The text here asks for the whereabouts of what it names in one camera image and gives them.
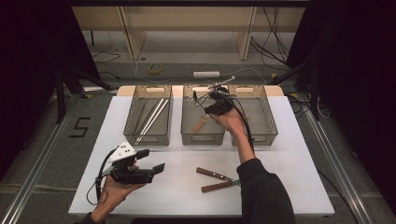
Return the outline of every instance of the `tape ring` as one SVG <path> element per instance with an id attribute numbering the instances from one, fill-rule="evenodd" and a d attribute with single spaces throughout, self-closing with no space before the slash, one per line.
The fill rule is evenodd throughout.
<path id="1" fill-rule="evenodd" d="M 163 71 L 163 65 L 162 64 L 158 64 L 160 66 L 159 69 L 152 69 L 156 64 L 152 64 L 148 67 L 148 72 L 152 75 L 158 75 Z"/>

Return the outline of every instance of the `wire mesh tray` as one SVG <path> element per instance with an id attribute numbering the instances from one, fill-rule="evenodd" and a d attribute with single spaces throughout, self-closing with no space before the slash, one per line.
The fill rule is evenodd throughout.
<path id="1" fill-rule="evenodd" d="M 200 98 L 209 92 L 207 85 L 186 84 L 183 86 L 183 106 L 181 118 L 181 138 L 183 145 L 221 145 L 225 130 L 212 118 L 205 114 L 203 107 L 213 105 L 215 102 L 206 99 L 199 106 L 192 99 L 196 91 Z"/>
<path id="2" fill-rule="evenodd" d="M 172 86 L 136 86 L 124 135 L 131 145 L 168 146 Z"/>
<path id="3" fill-rule="evenodd" d="M 236 96 L 245 111 L 253 144 L 271 146 L 276 139 L 277 128 L 264 86 L 230 85 L 229 92 Z"/>

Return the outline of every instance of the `person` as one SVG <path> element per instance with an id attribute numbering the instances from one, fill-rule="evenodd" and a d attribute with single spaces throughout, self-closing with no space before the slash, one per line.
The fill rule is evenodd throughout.
<path id="1" fill-rule="evenodd" d="M 256 158 L 244 123 L 239 113 L 233 108 L 220 116 L 212 115 L 216 123 L 223 126 L 235 139 L 240 165 L 236 168 L 241 181 L 242 219 L 245 224 L 296 223 L 293 208 L 285 187 L 276 174 L 265 170 L 262 162 Z M 82 222 L 99 223 L 132 191 L 144 185 L 118 184 L 108 176 L 104 185 L 100 203 Z"/>

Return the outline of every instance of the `white power outlet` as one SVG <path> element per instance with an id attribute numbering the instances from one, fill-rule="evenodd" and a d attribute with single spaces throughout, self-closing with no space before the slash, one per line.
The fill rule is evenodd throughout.
<path id="1" fill-rule="evenodd" d="M 220 72 L 213 71 L 213 72 L 194 72 L 193 73 L 195 78 L 200 77 L 220 77 Z"/>

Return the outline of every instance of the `black sleeve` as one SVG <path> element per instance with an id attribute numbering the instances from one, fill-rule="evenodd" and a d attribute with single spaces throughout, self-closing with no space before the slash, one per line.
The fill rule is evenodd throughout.
<path id="1" fill-rule="evenodd" d="M 265 170 L 259 159 L 242 163 L 236 171 L 241 181 L 245 224 L 296 223 L 285 187 L 277 175 Z"/>
<path id="2" fill-rule="evenodd" d="M 80 222 L 77 222 L 75 224 L 95 224 L 95 223 L 92 221 L 91 213 L 89 213 L 87 214 L 87 216 L 84 217 L 84 219 L 82 219 Z"/>

